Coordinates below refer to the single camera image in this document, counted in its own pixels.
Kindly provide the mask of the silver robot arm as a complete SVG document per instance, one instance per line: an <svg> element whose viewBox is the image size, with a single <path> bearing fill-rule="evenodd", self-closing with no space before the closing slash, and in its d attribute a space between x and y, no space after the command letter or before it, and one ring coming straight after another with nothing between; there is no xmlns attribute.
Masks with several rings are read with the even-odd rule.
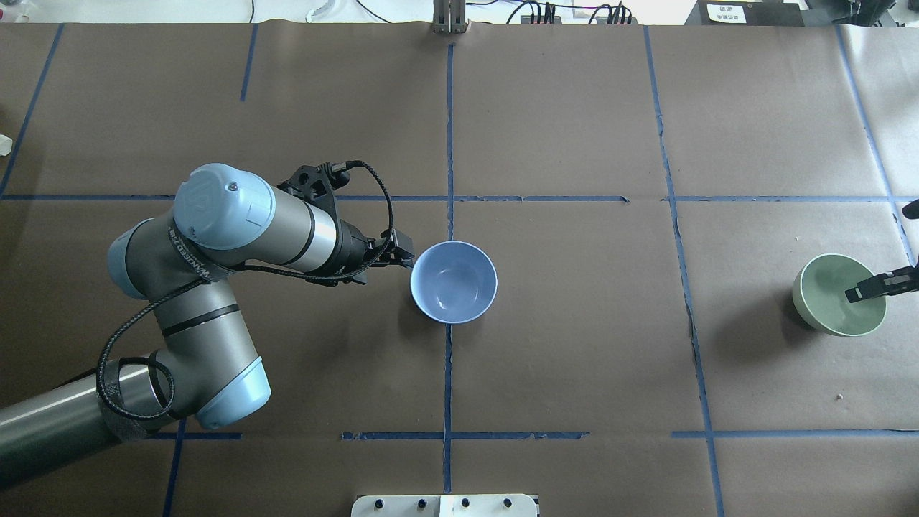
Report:
<svg viewBox="0 0 919 517"><path fill-rule="evenodd" d="M171 208L122 233L106 254L112 281L146 302L113 332L94 369L2 409L2 488L8 490L189 416L219 429L271 396L263 359L229 278L262 272L335 287L367 284L372 267L414 264L395 226L377 238L343 220L336 190L364 161L300 167L271 185L227 164L198 167Z"/></svg>

